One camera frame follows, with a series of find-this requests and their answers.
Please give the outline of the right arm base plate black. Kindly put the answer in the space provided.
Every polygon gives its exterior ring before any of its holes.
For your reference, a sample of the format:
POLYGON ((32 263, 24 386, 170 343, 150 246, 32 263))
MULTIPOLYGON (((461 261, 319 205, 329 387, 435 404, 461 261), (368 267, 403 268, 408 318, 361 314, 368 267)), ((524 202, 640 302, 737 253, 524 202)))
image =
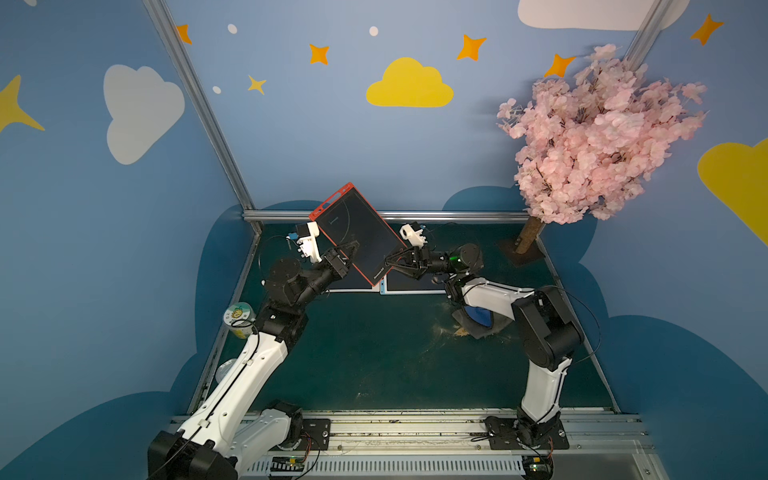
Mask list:
POLYGON ((568 450, 570 443, 560 417, 544 423, 527 418, 488 416, 483 420, 492 450, 568 450))

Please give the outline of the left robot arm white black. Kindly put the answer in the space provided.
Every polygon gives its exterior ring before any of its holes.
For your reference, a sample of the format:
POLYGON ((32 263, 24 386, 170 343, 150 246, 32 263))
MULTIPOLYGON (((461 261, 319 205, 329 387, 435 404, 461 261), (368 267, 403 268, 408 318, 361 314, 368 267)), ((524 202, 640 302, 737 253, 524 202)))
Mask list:
POLYGON ((161 431, 148 448, 152 479, 237 479, 272 448, 301 441, 303 416, 296 405, 272 402, 251 424, 243 418, 269 377, 302 335, 307 305, 353 266, 356 241, 328 249, 304 269, 295 258, 273 263, 266 296, 246 321, 246 343, 213 393, 174 432, 161 431))

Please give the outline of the grey blue wiping cloth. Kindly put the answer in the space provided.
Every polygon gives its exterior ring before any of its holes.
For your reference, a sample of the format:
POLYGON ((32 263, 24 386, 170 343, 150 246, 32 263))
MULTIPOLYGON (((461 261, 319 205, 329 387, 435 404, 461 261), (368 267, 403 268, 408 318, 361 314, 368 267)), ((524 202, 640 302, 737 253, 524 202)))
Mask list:
POLYGON ((514 322, 512 317, 472 306, 456 309, 452 318, 474 339, 496 335, 514 322))

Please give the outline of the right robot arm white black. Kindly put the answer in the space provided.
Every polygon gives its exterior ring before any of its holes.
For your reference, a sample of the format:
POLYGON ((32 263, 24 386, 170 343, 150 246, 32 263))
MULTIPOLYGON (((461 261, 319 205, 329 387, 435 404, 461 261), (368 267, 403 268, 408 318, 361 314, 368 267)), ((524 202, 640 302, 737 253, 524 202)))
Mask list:
POLYGON ((385 265, 413 279, 441 276, 446 296, 458 305, 454 319, 475 339, 515 325, 529 361, 517 431, 533 440, 557 425, 564 380, 585 340, 558 287, 514 287, 481 277, 484 259, 475 244, 452 252, 411 246, 386 257, 385 265))

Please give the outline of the white framed drawing tablet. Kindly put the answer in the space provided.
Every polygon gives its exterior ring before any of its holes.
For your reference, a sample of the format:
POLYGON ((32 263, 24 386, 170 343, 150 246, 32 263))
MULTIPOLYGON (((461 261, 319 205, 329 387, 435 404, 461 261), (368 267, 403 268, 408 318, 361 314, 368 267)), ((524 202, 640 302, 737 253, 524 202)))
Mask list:
POLYGON ((331 293, 379 293, 381 282, 371 285, 363 277, 348 276, 342 280, 333 282, 328 291, 331 293))

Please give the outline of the red framed drawing tablet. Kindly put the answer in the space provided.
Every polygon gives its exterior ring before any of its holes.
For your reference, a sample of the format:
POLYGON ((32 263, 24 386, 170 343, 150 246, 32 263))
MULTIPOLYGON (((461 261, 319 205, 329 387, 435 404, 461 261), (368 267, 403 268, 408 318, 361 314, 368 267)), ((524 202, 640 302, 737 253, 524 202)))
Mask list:
POLYGON ((351 261, 371 286, 390 271, 386 258, 406 248, 352 183, 347 183, 309 214, 319 230, 351 261))

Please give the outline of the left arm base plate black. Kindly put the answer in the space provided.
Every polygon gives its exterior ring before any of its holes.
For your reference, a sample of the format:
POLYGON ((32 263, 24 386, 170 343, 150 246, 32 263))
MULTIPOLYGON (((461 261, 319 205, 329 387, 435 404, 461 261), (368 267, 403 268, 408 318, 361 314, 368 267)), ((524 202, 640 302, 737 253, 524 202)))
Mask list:
POLYGON ((292 420, 287 438, 278 445, 286 451, 326 451, 330 441, 330 419, 303 419, 301 423, 292 420))

